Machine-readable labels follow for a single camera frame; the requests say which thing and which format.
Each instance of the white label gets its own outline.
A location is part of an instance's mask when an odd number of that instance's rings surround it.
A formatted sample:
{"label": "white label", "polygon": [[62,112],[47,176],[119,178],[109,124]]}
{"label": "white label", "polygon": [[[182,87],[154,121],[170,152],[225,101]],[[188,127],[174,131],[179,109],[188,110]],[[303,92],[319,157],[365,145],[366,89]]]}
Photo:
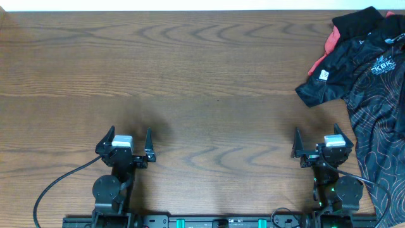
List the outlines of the white label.
{"label": "white label", "polygon": [[329,72],[326,70],[321,71],[321,75],[319,75],[319,79],[321,80],[328,80]]}

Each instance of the pink fabric lining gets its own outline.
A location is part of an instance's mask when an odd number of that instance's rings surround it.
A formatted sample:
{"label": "pink fabric lining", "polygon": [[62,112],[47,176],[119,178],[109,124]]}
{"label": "pink fabric lining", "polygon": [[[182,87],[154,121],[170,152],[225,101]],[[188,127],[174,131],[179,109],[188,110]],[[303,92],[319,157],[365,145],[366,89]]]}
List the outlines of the pink fabric lining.
{"label": "pink fabric lining", "polygon": [[[387,18],[392,15],[395,15],[395,13],[388,11],[385,17]],[[335,49],[335,46],[336,46],[337,41],[339,40],[339,37],[340,37],[339,30],[337,29],[336,26],[333,26],[332,33],[329,35],[329,37],[325,43],[325,54],[320,59],[318,59],[314,63],[314,65],[311,67],[311,69],[308,72],[309,76],[312,75],[312,73],[315,71],[316,67],[322,62],[322,60]]]}

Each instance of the white backdrop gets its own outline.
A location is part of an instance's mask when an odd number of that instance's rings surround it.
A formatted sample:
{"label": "white backdrop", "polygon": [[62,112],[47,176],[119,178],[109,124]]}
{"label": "white backdrop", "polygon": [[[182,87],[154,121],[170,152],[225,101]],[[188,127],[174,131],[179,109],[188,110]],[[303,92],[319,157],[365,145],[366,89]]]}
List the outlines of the white backdrop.
{"label": "white backdrop", "polygon": [[405,0],[1,0],[6,11],[405,10]]}

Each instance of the black fabric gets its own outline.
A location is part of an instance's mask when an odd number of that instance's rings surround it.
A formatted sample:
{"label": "black fabric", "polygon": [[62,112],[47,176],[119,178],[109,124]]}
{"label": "black fabric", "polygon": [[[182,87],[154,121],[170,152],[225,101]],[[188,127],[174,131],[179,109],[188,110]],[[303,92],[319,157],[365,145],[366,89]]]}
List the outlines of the black fabric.
{"label": "black fabric", "polygon": [[355,13],[333,18],[332,22],[340,34],[336,46],[350,38],[368,34],[383,19],[384,17],[372,6]]}
{"label": "black fabric", "polygon": [[[383,227],[405,222],[405,38],[385,41],[403,33],[403,15],[382,20],[370,35],[342,42],[296,89],[310,107],[338,98],[346,102],[361,174],[392,195]],[[366,186],[380,217],[387,196]]]}

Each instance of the brown tabletop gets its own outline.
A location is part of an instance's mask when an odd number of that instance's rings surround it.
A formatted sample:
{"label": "brown tabletop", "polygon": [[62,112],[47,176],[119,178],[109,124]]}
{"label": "brown tabletop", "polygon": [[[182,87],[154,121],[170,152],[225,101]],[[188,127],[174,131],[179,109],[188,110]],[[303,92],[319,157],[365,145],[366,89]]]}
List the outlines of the brown tabletop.
{"label": "brown tabletop", "polygon": [[[41,191],[95,158],[112,125],[137,153],[153,130],[158,161],[137,170],[132,194],[141,213],[315,206],[312,170],[290,158],[294,128],[309,149],[333,123],[355,136],[342,100],[307,108],[294,89],[346,13],[2,13],[0,226],[33,227]],[[360,174],[355,152],[341,169]],[[110,171],[98,161],[55,185],[42,227],[90,215],[92,185]],[[375,213],[366,188],[359,213]]]}

